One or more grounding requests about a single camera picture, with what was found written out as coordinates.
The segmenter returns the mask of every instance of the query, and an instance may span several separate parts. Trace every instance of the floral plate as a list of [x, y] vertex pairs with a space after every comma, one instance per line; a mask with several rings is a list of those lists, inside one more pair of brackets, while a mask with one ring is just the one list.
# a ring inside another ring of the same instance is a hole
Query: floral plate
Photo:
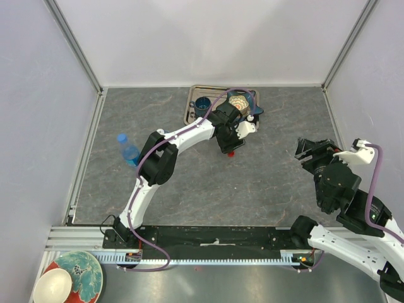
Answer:
[[94, 256], [86, 251], [70, 251], [53, 261], [45, 270], [66, 270], [73, 288], [65, 303], [96, 303], [102, 290], [102, 269]]

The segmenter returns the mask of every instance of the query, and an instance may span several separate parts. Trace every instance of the blue bottle cap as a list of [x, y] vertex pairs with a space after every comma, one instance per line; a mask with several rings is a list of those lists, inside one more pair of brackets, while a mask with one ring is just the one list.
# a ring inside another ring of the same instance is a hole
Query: blue bottle cap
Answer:
[[120, 144], [124, 144], [126, 142], [128, 142], [128, 137], [126, 136], [126, 134], [118, 134], [118, 142], [120, 142]]

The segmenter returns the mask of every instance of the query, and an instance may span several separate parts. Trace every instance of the bowl of food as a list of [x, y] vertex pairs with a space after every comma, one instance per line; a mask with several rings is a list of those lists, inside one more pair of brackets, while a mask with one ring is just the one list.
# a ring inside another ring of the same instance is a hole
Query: bowl of food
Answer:
[[45, 273], [33, 289], [34, 303], [64, 303], [71, 292], [73, 281], [70, 274], [61, 268]]

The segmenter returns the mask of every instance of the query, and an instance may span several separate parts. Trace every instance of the table surface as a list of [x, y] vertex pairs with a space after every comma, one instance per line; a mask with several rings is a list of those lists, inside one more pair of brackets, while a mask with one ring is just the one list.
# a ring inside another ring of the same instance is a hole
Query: table surface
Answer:
[[[340, 226], [316, 206], [312, 175], [294, 158], [299, 137], [335, 139], [320, 88], [259, 87], [257, 133], [229, 158], [215, 139], [177, 159], [168, 183], [154, 195], [144, 224], [291, 226], [306, 215]], [[141, 149], [158, 128], [184, 126], [189, 88], [115, 88], [107, 93], [86, 168], [74, 223], [101, 223], [124, 209], [134, 170], [122, 159], [116, 136], [127, 133]]]
[[277, 266], [176, 266], [125, 273], [104, 266], [100, 303], [382, 303], [377, 282], [332, 255], [312, 273]]

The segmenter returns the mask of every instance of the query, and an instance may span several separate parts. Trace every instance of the bowl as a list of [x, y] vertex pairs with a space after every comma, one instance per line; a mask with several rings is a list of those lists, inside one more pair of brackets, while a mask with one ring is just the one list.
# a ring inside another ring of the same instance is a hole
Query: bowl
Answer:
[[39, 278], [33, 289], [34, 303], [63, 303], [69, 297], [73, 281], [66, 270], [56, 268]]

